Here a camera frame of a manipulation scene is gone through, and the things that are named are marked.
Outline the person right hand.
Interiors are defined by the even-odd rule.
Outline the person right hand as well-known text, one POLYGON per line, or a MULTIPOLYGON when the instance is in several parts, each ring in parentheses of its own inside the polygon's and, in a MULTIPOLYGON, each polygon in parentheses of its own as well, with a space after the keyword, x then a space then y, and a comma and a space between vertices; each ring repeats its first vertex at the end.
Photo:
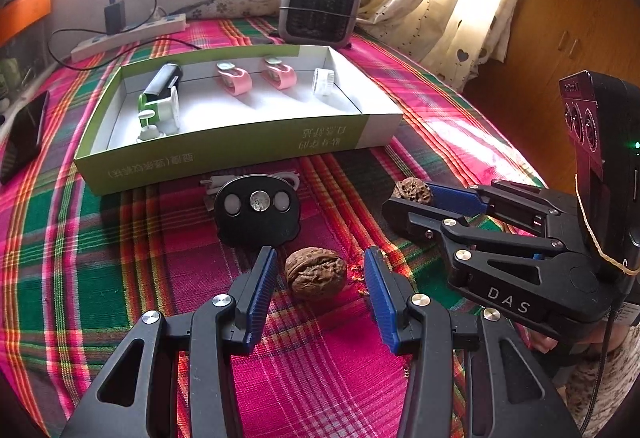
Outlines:
MULTIPOLYGON (((587 346, 588 358, 596 358, 602 354, 605 327, 606 322, 601 321, 589 335, 580 341, 582 345, 587 346)), ((518 331, 520 331, 523 337, 527 338, 528 346, 541 352, 541 354, 548 354, 549 351, 552 351, 552 349, 558 346, 557 340, 553 340, 553 338, 531 330, 530 328, 519 327, 518 331)), ((622 346, 629 333, 637 333, 638 331, 638 325, 635 327, 628 327, 628 325, 621 325, 620 323, 614 322, 610 341, 608 342, 608 352, 614 351, 618 347, 622 346)))

